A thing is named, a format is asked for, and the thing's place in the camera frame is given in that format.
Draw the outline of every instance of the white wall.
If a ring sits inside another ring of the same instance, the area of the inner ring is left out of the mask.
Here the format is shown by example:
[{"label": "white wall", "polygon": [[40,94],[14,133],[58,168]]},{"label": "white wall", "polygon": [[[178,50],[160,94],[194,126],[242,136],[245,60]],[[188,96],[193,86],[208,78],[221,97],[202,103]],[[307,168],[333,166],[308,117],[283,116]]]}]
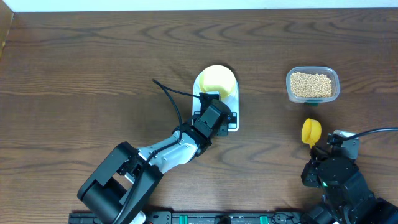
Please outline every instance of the white wall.
[{"label": "white wall", "polygon": [[398,0],[4,0],[14,12],[398,7]]}]

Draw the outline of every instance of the white plastic holder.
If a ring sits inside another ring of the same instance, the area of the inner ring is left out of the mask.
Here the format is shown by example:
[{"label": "white plastic holder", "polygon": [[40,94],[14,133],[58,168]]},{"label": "white plastic holder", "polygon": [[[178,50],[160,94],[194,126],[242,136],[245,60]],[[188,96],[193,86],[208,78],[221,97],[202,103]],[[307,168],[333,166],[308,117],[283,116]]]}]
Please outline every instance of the white plastic holder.
[{"label": "white plastic holder", "polygon": [[[200,76],[203,72],[201,72],[195,82],[193,83],[193,94],[198,96],[199,93],[202,93],[200,89],[199,80]],[[237,131],[239,129],[239,86],[238,82],[235,81],[235,89],[233,92],[227,96],[225,99],[221,99],[221,102],[225,103],[230,109],[234,117],[236,117],[236,124],[229,124],[228,131]],[[200,114],[200,100],[197,97],[193,97],[192,100],[192,115]]]}]

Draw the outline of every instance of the wooden tabletop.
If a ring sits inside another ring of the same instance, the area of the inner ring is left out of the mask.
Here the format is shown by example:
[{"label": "wooden tabletop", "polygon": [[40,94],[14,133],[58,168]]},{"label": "wooden tabletop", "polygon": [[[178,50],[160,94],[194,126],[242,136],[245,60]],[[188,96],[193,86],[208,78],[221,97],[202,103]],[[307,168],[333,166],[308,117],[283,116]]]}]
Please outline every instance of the wooden tabletop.
[{"label": "wooden tabletop", "polygon": [[[323,138],[398,126],[398,9],[18,13],[0,62],[0,223],[65,223],[76,194],[119,143],[147,146],[178,125],[155,78],[191,91],[207,66],[239,82],[240,128],[165,174],[149,204],[178,210],[308,209],[306,118]],[[334,69],[332,103],[287,98],[297,66]],[[184,119],[192,99],[173,95]],[[358,165],[398,204],[398,135],[362,138]]]}]

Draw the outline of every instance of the plastic container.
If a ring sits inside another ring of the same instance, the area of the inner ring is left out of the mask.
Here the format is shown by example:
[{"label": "plastic container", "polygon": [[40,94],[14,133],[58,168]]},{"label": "plastic container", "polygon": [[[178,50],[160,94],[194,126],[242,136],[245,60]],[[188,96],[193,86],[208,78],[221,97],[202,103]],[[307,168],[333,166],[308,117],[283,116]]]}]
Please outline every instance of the plastic container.
[{"label": "plastic container", "polygon": [[[292,76],[293,73],[295,72],[302,72],[302,73],[307,73],[311,75],[315,74],[324,74],[331,80],[331,97],[318,97],[318,98],[306,98],[306,97],[300,97],[296,96],[292,92],[292,87],[290,86],[290,77]],[[295,67],[291,69],[291,71],[287,74],[286,76],[286,88],[287,88],[287,94],[289,96],[289,99],[292,102],[295,103],[326,103],[326,102],[331,102],[337,98],[337,96],[340,94],[340,83],[338,81],[338,76],[337,73],[328,67],[318,67],[318,66],[303,66],[303,67]]]}]

